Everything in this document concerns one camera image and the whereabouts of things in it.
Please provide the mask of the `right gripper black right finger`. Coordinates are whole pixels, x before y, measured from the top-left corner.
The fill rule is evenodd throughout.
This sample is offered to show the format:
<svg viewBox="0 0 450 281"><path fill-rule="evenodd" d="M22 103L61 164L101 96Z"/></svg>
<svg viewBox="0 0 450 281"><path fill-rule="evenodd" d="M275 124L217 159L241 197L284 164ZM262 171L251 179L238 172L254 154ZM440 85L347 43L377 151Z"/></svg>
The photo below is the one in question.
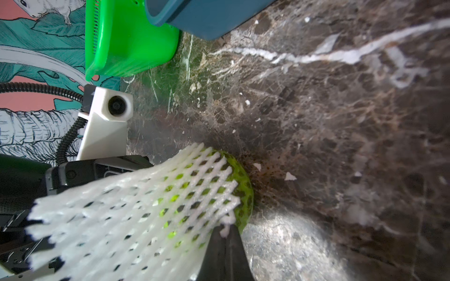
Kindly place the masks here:
<svg viewBox="0 0 450 281"><path fill-rule="evenodd" d="M231 231L226 239L226 280L255 281L238 231Z"/></svg>

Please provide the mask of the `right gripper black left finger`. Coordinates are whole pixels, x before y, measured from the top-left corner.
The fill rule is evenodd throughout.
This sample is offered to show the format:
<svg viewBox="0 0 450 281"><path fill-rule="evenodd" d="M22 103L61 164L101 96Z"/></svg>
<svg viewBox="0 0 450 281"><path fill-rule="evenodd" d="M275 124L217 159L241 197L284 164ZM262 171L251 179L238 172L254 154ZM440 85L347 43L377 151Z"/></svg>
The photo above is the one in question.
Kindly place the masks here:
<svg viewBox="0 0 450 281"><path fill-rule="evenodd" d="M223 229L224 226L213 229L196 281L225 280L226 239L220 234Z"/></svg>

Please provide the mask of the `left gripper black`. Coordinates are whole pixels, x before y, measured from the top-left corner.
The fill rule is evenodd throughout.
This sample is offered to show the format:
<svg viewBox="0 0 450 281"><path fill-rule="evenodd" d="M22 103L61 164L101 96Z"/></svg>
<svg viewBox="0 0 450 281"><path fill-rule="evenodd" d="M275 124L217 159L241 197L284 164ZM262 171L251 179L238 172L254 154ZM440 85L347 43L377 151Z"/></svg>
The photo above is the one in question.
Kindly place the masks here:
<svg viewBox="0 0 450 281"><path fill-rule="evenodd" d="M67 162L55 167L16 156L1 156L1 277L33 277L30 255L50 249L48 239L33 240L25 228L37 198L116 174L151 167L145 156L131 155Z"/></svg>

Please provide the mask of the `white foam net sleeve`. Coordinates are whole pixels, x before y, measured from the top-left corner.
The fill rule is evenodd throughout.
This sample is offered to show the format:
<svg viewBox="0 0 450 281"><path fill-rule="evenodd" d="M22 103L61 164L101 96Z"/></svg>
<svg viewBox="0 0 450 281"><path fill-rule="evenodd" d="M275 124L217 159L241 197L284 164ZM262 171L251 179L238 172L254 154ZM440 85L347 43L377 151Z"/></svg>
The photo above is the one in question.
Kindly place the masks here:
<svg viewBox="0 0 450 281"><path fill-rule="evenodd" d="M35 270L59 258L48 281L188 281L206 248L175 249L157 222L154 190L170 165L109 176L35 201L26 229L52 248L34 252Z"/></svg>

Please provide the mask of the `green custard apple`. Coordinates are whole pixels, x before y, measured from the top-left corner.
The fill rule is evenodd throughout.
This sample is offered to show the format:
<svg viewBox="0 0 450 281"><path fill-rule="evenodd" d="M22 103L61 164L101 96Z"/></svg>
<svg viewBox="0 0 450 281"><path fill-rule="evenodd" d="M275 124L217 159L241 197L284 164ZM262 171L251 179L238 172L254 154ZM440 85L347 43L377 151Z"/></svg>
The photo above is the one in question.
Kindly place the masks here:
<svg viewBox="0 0 450 281"><path fill-rule="evenodd" d="M190 146L172 159L155 186L153 208L164 238L175 249L206 248L214 227L242 231L254 192L245 169L230 154Z"/></svg>

